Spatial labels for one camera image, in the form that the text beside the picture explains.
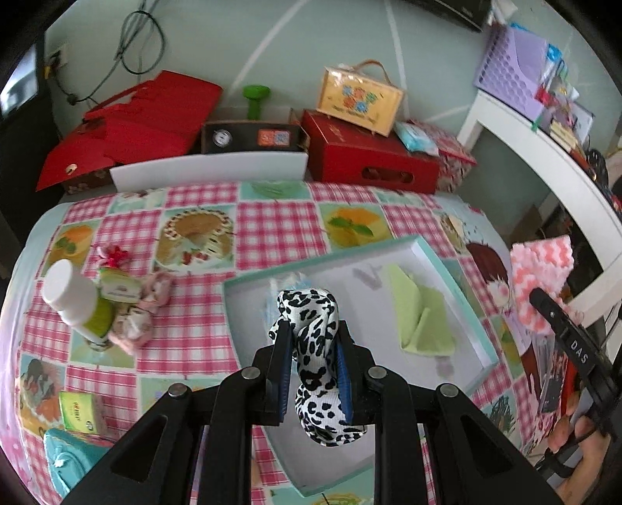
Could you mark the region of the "person's right hand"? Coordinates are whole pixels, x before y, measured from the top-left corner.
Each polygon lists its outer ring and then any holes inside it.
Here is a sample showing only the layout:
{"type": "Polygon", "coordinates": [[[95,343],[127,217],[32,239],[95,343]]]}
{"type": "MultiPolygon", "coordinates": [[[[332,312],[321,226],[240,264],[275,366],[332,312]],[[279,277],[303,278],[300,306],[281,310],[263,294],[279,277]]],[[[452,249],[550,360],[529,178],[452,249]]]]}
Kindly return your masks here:
{"type": "Polygon", "coordinates": [[[591,435],[579,444],[583,458],[573,474],[557,488],[557,492],[564,504],[582,504],[598,481],[612,438],[598,430],[592,431],[594,423],[587,416],[581,416],[574,428],[569,416],[562,416],[547,439],[548,448],[557,453],[567,442],[572,429],[578,438],[588,432],[591,435]]]}

